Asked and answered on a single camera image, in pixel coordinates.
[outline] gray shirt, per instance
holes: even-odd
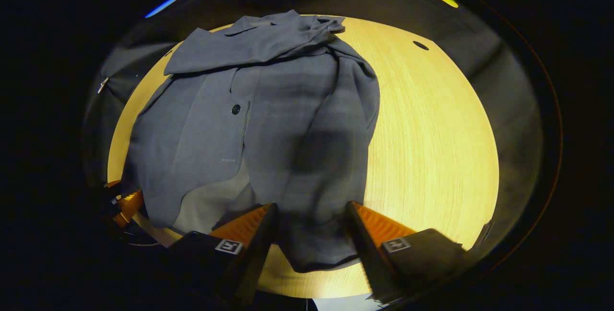
[[[289,11],[186,38],[137,118],[127,156],[123,184],[143,190],[154,226],[181,222],[184,196],[215,186],[195,198],[212,210],[209,222],[278,204],[277,242],[298,272],[355,255],[341,215],[364,197],[379,86],[335,36],[342,21]],[[220,187],[228,180],[241,186]]]

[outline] zipper pull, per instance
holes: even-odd
[[[107,81],[109,81],[109,77],[105,78],[105,80],[100,84],[100,88],[98,88],[98,92],[97,92],[98,94],[105,87],[105,84],[107,83]]]

